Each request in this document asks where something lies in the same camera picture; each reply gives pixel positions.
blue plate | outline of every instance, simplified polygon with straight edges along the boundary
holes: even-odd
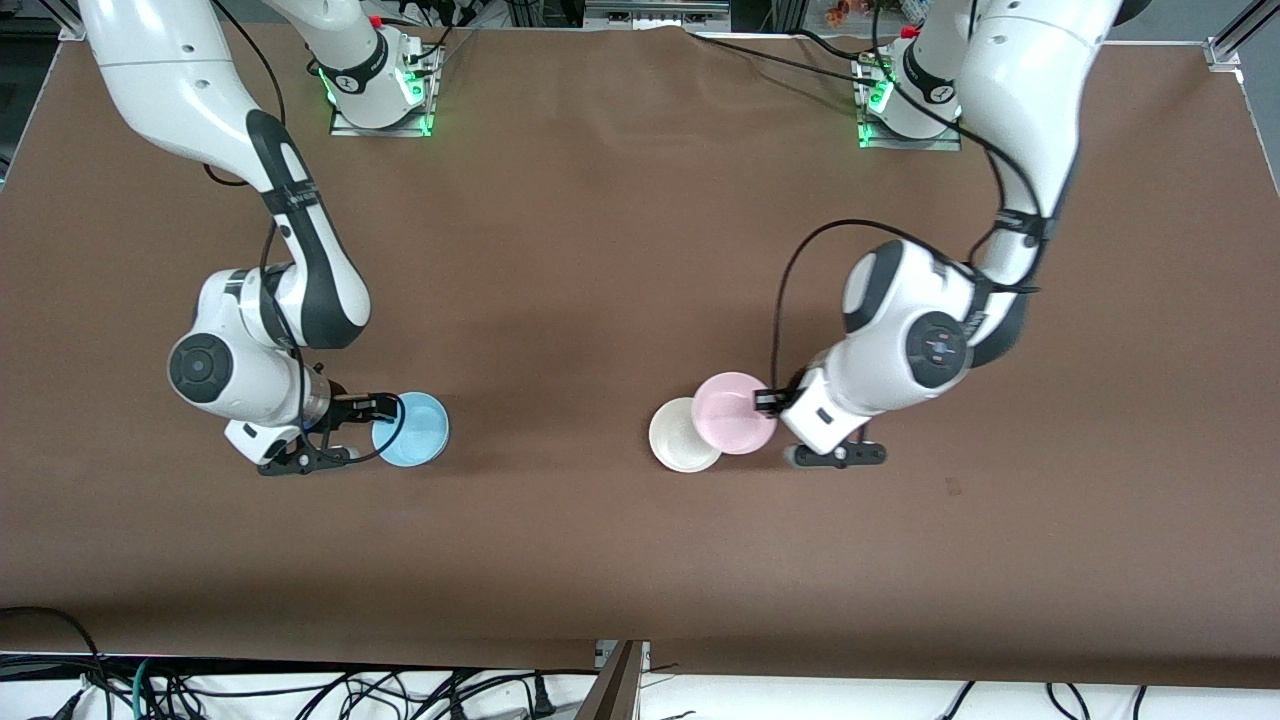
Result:
[[[396,442],[383,451],[383,460],[401,468],[430,462],[449,443],[449,414],[439,400],[425,392],[406,392],[401,401],[404,402],[404,427]],[[374,447],[387,445],[397,423],[398,418],[372,424]]]

brown tabletop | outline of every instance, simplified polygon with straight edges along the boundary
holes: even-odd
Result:
[[[678,29],[481,32],[435,137],[330,138],[301,40],[252,32],[372,292],[360,341],[308,359],[436,395],[453,439],[264,479],[173,393],[201,282],[253,265],[268,217],[134,136],[65,45],[0,193],[0,602],[109,652],[581,666],[643,637],[686,671],[1280,685],[1280,201],[1199,49],[1102,53],[1023,342],[878,418],[887,465],[791,470],[780,432],[682,475],[649,416],[765,374],[799,240],[865,217],[963,254],[996,204],[979,150],[860,150],[844,82]],[[783,373],[883,240],[801,260]],[[0,646],[74,648],[35,621]]]

white floor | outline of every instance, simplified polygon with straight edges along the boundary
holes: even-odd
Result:
[[[242,675],[197,678],[191,684],[214,691],[260,691],[324,684],[337,675]],[[369,675],[380,679],[381,674]],[[428,693],[445,678],[444,673],[403,675],[411,693]],[[590,676],[548,678],[550,700],[557,706],[580,702],[590,688]],[[694,711],[690,720],[937,720],[942,716],[961,683],[919,680],[838,680],[744,676],[648,675],[640,693],[640,720],[668,720]],[[51,716],[79,687],[76,680],[37,680],[0,683],[0,720],[28,720]],[[1135,688],[1123,685],[1079,685],[1093,720],[1130,720]],[[1059,685],[1059,698],[1076,712],[1070,693]],[[248,700],[205,698],[206,720],[288,720],[314,693],[298,693]],[[332,720],[338,716],[346,692],[330,694],[311,716]],[[512,683],[490,691],[465,705],[470,720],[503,716],[525,707],[526,696]],[[443,705],[425,715],[435,720]],[[120,701],[115,716],[131,717]],[[352,720],[396,720],[388,706],[362,702]],[[102,693],[93,691],[82,698],[76,720],[105,717]],[[1239,691],[1212,688],[1151,688],[1142,705],[1142,720],[1276,720],[1280,719],[1280,691]],[[956,720],[1062,720],[1044,694],[1042,684],[978,683]]]

light blue bowl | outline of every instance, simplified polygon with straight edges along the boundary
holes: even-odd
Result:
[[[449,414],[440,401],[425,392],[406,392],[401,395],[404,402],[404,427],[396,436],[396,442],[383,451],[383,460],[401,468],[412,468],[435,459],[449,443]],[[372,423],[374,447],[381,447],[390,439],[399,423]]]

pink disc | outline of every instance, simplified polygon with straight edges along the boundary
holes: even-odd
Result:
[[[769,442],[777,418],[755,410],[765,384],[746,373],[721,373],[694,393],[694,427],[707,445],[728,455],[755,452]]]

